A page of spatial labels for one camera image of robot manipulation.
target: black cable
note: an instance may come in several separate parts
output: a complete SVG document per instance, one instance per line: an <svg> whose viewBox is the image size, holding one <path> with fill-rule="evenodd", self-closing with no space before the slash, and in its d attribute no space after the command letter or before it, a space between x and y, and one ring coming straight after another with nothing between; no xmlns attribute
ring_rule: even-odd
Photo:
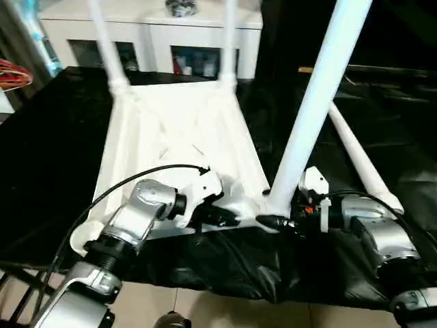
<svg viewBox="0 0 437 328"><path fill-rule="evenodd" d="M125 185L126 183L129 183L137 178L140 178L142 176L145 176L147 174L151 174L157 171L162 171L164 169L175 169L175 168L188 168L188 169L198 169L200 174L204 174L206 173L209 169L205 169L204 167L200 167L197 165L191 165L191 164L171 164L171 165L163 165L163 166L159 166L159 167L154 167L153 169L147 169L145 171L139 172L129 178L124 179L123 181L120 181L119 183L113 185L111 188L109 188L108 190L106 190L102 195L100 195L99 197L97 197L78 217L76 220L74 220L73 224L71 225L71 227L68 229L66 235L64 236L64 238L62 239L61 243L59 244L59 247L57 248L56 252L55 252L55 256L53 257L53 260L51 262L50 267L48 268L48 271L46 273L46 276L44 278L44 289L42 291L42 295L44 294L44 291L46 289L46 287L48 286L48 282L50 281L51 275L58 270L57 265L60 264L60 261L58 261L61 253L64 250L64 247L68 241L68 239L70 238L71 233L73 233L74 229L76 229L76 227L82 223L82 221L84 220L84 218L86 218L88 212L95 206L97 205L99 202L101 202L107 195L109 195L110 193L112 193L114 190L120 188L121 186ZM38 299L38 302L36 304L36 309L37 311L41 308L41 304L42 304L42 297Z"/></svg>

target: tiled floor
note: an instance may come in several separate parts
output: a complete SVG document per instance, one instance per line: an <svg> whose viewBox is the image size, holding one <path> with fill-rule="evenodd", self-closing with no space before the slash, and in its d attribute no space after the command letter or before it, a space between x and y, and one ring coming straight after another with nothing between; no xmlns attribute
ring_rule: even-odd
<svg viewBox="0 0 437 328"><path fill-rule="evenodd" d="M61 281L57 276L53 286ZM0 293L0 313L9 318L26 291L26 285L12 280ZM19 322L28 323L36 296ZM210 292L125 283L112 307L115 327L147 328L162 314L175 310L192 320L193 328L397 328L393 316L382 311L287 302L272 305L221 297Z"/></svg>

